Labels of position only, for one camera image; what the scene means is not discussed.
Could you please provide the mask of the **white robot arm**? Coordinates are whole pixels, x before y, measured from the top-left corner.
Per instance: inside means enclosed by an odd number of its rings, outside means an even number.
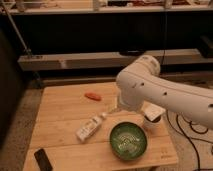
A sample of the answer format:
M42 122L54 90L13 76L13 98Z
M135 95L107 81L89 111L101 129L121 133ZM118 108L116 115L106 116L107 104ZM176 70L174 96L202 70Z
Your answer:
M213 90L168 81L159 74L160 63L151 55L126 66L116 76L118 94L109 111L139 112L147 101L213 130Z

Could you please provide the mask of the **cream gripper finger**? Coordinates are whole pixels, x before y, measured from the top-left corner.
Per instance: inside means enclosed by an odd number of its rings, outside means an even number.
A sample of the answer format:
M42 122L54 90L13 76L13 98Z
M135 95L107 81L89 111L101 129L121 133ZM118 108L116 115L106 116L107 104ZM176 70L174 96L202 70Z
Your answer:
M116 113L116 112L119 112L119 111L121 111L121 109L119 107L113 107L113 108L110 108L106 113L112 114L112 113Z

